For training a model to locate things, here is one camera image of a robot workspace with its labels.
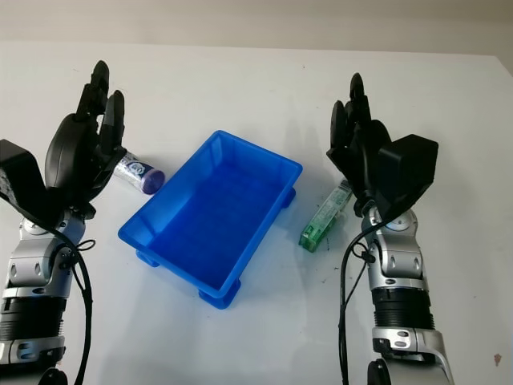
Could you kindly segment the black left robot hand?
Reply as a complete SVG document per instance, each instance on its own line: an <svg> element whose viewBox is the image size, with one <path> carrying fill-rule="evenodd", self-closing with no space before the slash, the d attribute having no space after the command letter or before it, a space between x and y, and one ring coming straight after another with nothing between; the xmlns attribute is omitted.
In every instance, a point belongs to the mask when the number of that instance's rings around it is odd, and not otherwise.
<svg viewBox="0 0 513 385"><path fill-rule="evenodd" d="M127 153L124 96L109 95L109 67L100 60L81 94L76 112L67 115L46 153L46 190L64 210L85 220L96 214L91 201L106 187Z"/></svg>

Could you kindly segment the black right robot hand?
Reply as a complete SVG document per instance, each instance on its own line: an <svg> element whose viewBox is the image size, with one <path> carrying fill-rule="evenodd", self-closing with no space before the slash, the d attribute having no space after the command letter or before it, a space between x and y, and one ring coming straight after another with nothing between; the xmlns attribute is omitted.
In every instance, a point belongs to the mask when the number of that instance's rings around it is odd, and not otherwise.
<svg viewBox="0 0 513 385"><path fill-rule="evenodd" d="M362 77L354 73L349 101L338 100L333 105L326 155L347 179L356 198L353 210L358 217L364 217L375 204L378 151L390 142L384 124L371 118Z"/></svg>

